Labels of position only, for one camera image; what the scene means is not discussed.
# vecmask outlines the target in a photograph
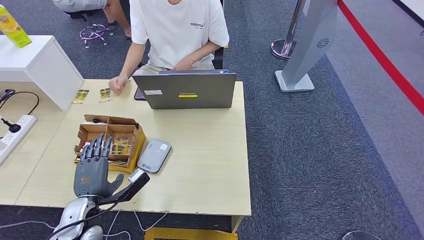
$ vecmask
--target stanchion post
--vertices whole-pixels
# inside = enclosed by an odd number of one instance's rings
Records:
[[[299,17],[302,15],[306,0],[297,0],[294,14],[291,18],[290,26],[288,27],[287,36],[285,39],[278,39],[271,43],[272,54],[280,59],[288,60],[292,55],[293,49],[296,46],[295,30],[298,24]]]

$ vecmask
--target red stripe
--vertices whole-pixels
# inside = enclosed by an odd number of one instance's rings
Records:
[[[355,30],[356,34],[360,37],[362,42],[366,45],[369,51],[377,59],[378,63],[386,71],[386,73],[391,77],[393,82],[400,88],[400,90],[406,95],[406,97],[411,101],[411,103],[424,115],[424,98],[421,94],[415,90],[415,88],[410,84],[410,82],[402,75],[402,73],[393,65],[389,58],[383,53],[379,48],[376,42],[371,38],[371,36],[365,31],[361,26],[356,17],[348,9],[345,3],[342,0],[338,0],[338,7],[341,12],[349,21],[350,25]]]

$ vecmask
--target white power strip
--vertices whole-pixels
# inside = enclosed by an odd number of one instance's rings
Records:
[[[2,165],[9,157],[12,151],[33,128],[36,122],[37,118],[35,116],[23,115],[17,122],[15,122],[15,124],[20,126],[20,130],[15,133],[9,131],[6,135],[4,135],[4,137],[0,140],[0,165]]]

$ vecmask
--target smartphone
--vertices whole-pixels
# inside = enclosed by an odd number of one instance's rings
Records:
[[[139,101],[145,101],[145,100],[146,100],[146,98],[145,98],[145,96],[143,95],[143,93],[142,93],[142,91],[140,90],[140,88],[137,88],[137,91],[135,91],[134,99],[135,99],[135,100],[139,100]]]

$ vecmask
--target laptop label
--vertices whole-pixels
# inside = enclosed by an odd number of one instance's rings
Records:
[[[161,90],[145,90],[144,93],[146,95],[162,95],[162,91]]]
[[[180,92],[179,98],[197,98],[198,95],[195,92]]]

